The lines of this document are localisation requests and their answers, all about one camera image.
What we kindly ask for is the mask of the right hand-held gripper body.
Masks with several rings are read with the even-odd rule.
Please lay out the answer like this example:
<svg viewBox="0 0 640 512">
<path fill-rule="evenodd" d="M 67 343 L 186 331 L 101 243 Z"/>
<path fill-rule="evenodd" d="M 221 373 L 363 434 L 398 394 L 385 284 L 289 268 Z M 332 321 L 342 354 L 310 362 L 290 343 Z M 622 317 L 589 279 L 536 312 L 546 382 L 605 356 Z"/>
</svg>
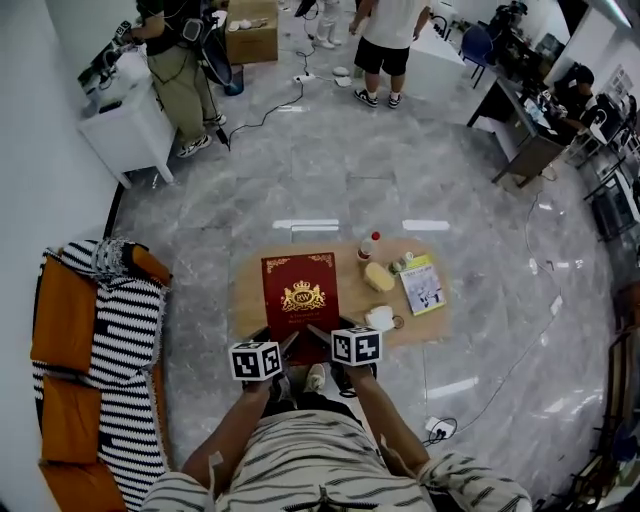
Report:
<svg viewBox="0 0 640 512">
<path fill-rule="evenodd" d="M 334 362 L 358 367 L 382 360 L 382 333 L 368 326 L 356 326 L 331 332 L 331 357 Z"/>
</svg>

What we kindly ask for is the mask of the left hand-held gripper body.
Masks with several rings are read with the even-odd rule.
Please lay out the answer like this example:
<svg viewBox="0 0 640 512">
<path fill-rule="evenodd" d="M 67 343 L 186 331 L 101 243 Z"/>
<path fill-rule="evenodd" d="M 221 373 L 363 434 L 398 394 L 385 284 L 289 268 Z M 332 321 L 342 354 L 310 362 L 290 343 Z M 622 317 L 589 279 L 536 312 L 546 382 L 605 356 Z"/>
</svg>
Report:
<svg viewBox="0 0 640 512">
<path fill-rule="evenodd" d="M 228 351 L 231 375 L 235 381 L 264 382 L 282 371 L 279 344 L 276 342 L 241 342 Z"/>
</svg>

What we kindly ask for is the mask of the red book with gold crest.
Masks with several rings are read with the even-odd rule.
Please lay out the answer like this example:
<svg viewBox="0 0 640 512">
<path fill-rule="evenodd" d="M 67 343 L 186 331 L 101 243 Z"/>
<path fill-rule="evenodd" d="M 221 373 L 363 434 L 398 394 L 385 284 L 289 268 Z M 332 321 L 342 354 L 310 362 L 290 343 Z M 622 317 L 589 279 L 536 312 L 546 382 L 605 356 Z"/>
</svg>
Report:
<svg viewBox="0 0 640 512">
<path fill-rule="evenodd" d="M 340 327 L 336 263 L 332 252 L 268 257 L 262 260 L 267 325 L 283 342 L 298 331 L 292 365 L 321 363 L 328 351 L 308 339 L 308 324 L 324 332 Z"/>
</svg>

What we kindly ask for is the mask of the person's left forearm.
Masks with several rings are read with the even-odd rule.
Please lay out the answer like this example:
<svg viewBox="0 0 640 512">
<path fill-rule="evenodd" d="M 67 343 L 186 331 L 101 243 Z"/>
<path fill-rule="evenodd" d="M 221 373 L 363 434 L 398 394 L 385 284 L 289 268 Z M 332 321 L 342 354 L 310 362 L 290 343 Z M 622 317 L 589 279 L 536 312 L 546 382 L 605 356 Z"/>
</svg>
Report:
<svg viewBox="0 0 640 512">
<path fill-rule="evenodd" d="M 223 493 L 264 413 L 270 387 L 270 380 L 249 384 L 215 431 L 189 456 L 182 472 L 205 488 L 214 484 L 215 496 Z"/>
</svg>

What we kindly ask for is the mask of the person's right forearm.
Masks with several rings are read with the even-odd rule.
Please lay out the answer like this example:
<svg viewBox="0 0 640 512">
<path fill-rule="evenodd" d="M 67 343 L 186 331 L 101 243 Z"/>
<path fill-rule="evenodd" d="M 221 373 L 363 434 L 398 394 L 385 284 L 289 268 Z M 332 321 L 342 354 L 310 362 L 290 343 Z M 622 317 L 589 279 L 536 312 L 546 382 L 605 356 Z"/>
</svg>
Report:
<svg viewBox="0 0 640 512">
<path fill-rule="evenodd" d="M 402 469 L 415 477 L 429 462 L 428 452 L 405 423 L 369 367 L 347 367 L 346 373 L 376 441 L 385 439 L 387 451 Z"/>
</svg>

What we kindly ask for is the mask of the wooden coffee table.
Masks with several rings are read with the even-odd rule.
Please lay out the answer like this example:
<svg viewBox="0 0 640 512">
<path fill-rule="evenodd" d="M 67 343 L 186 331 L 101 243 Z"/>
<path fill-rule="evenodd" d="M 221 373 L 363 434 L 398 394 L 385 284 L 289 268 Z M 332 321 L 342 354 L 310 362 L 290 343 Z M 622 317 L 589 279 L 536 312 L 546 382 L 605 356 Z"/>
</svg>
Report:
<svg viewBox="0 0 640 512">
<path fill-rule="evenodd" d="M 411 312 L 403 286 L 398 283 L 388 293 L 374 291 L 365 284 L 356 258 L 358 240 L 325 241 L 273 245 L 260 248 L 237 269 L 232 281 L 230 315 L 232 333 L 237 339 L 244 338 L 266 325 L 263 295 L 261 260 L 298 254 L 332 252 L 337 269 L 337 290 L 340 313 L 358 323 L 365 320 L 371 309 L 389 305 L 394 314 L 401 317 L 404 326 L 385 334 L 385 343 L 390 347 L 440 342 L 451 336 L 452 302 L 446 272 L 437 254 L 427 244 L 414 238 L 383 238 L 376 246 L 374 259 L 383 264 L 391 262 L 407 252 L 417 256 L 428 255 L 438 274 L 446 304 L 430 312 L 415 316 Z"/>
</svg>

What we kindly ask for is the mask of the person's left shoe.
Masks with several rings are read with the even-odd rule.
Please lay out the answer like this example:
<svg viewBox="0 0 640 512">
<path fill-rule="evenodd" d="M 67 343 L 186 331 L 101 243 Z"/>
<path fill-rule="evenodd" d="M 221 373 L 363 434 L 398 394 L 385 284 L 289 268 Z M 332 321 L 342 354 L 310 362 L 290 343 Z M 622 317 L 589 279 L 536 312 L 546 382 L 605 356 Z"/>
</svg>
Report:
<svg viewBox="0 0 640 512">
<path fill-rule="evenodd" d="M 270 401 L 278 403 L 281 401 L 290 401 L 291 398 L 290 381 L 285 373 L 279 373 L 271 382 Z"/>
</svg>

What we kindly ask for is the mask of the person's shoe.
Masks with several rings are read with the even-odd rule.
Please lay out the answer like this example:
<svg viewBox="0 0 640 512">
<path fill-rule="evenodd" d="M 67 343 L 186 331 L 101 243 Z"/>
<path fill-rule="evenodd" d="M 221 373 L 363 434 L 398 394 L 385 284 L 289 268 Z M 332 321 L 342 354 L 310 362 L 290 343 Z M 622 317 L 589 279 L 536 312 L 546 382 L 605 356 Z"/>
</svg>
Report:
<svg viewBox="0 0 640 512">
<path fill-rule="evenodd" d="M 320 393 L 325 386 L 326 371 L 323 364 L 314 364 L 306 375 L 304 393 Z"/>
<path fill-rule="evenodd" d="M 290 381 L 285 373 L 279 373 L 271 382 L 270 401 L 278 403 L 281 401 L 290 401 L 291 398 Z"/>
</svg>

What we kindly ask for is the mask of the person's right shoe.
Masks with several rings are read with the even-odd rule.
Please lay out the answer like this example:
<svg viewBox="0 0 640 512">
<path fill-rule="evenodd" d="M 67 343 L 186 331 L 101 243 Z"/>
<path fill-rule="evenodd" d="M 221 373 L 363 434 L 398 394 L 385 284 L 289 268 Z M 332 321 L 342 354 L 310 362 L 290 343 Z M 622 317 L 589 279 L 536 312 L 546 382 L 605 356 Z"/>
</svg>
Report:
<svg viewBox="0 0 640 512">
<path fill-rule="evenodd" d="M 304 393 L 320 393 L 325 386 L 326 371 L 323 364 L 314 364 L 306 375 Z"/>
</svg>

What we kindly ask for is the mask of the person's black trousers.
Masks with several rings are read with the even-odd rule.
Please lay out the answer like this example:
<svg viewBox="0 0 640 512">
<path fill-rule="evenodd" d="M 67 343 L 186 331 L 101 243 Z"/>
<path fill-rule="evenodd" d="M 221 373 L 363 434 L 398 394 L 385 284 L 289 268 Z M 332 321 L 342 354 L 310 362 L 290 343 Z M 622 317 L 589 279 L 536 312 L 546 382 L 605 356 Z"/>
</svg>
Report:
<svg viewBox="0 0 640 512">
<path fill-rule="evenodd" d="M 270 401 L 267 403 L 261 418 L 264 419 L 278 414 L 302 410 L 336 413 L 348 417 L 360 426 L 363 426 L 362 422 L 353 414 L 352 410 L 346 404 L 331 400 L 323 394 L 316 392 L 302 393 L 297 397 L 284 398 L 277 402 Z"/>
</svg>

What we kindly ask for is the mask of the white sink cabinet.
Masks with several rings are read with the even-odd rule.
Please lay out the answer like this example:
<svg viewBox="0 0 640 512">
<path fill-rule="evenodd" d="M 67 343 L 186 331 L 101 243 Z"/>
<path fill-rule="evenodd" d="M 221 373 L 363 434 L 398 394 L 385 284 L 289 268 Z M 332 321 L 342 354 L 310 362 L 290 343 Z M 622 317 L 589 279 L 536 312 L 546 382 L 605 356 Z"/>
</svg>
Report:
<svg viewBox="0 0 640 512">
<path fill-rule="evenodd" d="M 151 167 L 166 183 L 174 181 L 168 159 L 175 128 L 141 52 L 118 55 L 114 66 L 89 81 L 86 96 L 77 127 L 121 185 L 129 189 L 128 174 Z"/>
</svg>

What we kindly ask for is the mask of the white counter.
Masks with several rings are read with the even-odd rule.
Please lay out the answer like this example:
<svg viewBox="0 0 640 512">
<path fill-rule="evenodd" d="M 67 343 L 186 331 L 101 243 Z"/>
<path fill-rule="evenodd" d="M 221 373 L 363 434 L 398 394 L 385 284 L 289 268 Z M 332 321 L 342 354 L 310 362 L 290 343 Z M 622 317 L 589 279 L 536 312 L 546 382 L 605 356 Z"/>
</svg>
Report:
<svg viewBox="0 0 640 512">
<path fill-rule="evenodd" d="M 404 91 L 433 103 L 444 102 L 465 69 L 454 47 L 427 24 L 410 48 Z"/>
</svg>

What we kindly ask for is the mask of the black metal shelf rack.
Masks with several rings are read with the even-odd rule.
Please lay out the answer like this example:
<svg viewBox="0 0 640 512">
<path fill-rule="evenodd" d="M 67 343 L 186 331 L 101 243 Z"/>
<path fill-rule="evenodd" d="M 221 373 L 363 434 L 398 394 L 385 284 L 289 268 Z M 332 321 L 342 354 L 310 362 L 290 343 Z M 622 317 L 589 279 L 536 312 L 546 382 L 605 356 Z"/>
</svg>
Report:
<svg viewBox="0 0 640 512">
<path fill-rule="evenodd" d="M 618 159 L 584 197 L 603 242 L 640 227 L 640 174 L 632 171 L 629 158 Z"/>
</svg>

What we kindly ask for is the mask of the cardboard box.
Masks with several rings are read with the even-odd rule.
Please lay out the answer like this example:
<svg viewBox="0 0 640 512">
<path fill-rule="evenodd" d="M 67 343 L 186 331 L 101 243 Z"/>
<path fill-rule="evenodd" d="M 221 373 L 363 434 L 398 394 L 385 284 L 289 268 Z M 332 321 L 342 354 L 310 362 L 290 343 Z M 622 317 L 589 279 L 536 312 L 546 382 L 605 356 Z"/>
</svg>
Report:
<svg viewBox="0 0 640 512">
<path fill-rule="evenodd" d="M 234 65 L 277 61 L 277 0 L 229 0 L 225 44 Z"/>
</svg>

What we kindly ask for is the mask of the blue chair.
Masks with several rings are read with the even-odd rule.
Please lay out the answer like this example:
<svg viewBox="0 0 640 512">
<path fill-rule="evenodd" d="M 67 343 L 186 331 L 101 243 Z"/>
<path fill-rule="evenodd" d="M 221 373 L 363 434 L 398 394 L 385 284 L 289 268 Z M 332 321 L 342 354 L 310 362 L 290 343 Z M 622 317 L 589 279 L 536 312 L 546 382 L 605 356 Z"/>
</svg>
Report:
<svg viewBox="0 0 640 512">
<path fill-rule="evenodd" d="M 479 25 L 471 25 L 463 34 L 459 56 L 463 61 L 470 61 L 476 65 L 472 74 L 476 88 L 487 67 L 490 66 L 489 56 L 493 51 L 493 41 L 487 31 Z"/>
</svg>

